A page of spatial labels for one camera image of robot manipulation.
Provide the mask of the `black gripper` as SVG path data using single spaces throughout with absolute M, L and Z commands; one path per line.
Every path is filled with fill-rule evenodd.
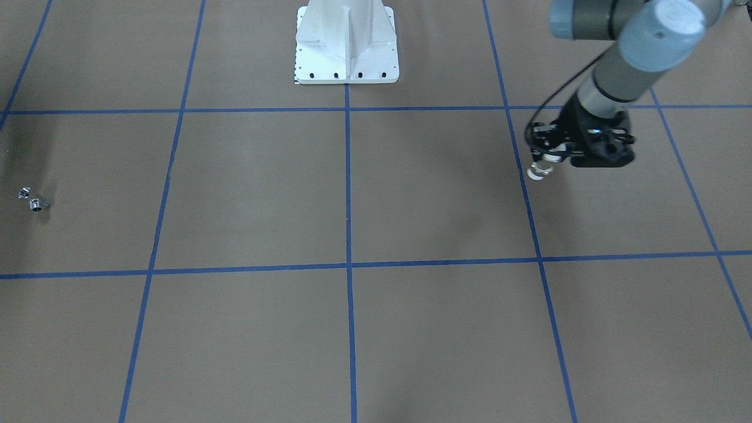
M 562 108 L 555 123 L 534 122 L 530 126 L 530 139 L 533 142 L 564 142 L 568 138 L 577 154 L 571 154 L 566 149 L 559 152 L 558 150 L 532 148 L 533 161 L 564 162 L 571 156 L 581 155 L 578 146 L 585 138 L 586 133 L 609 131 L 629 132 L 631 134 L 628 112 L 620 110 L 610 118 L 597 117 L 588 112 L 581 104 L 578 95 L 574 94 Z

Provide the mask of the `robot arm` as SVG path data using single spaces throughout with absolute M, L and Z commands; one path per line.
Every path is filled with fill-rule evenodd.
M 629 107 L 684 62 L 730 7 L 730 1 L 552 2 L 554 37 L 610 46 L 582 69 L 585 80 L 555 120 L 527 124 L 533 162 L 569 160 L 583 168 L 631 163 L 636 139 Z

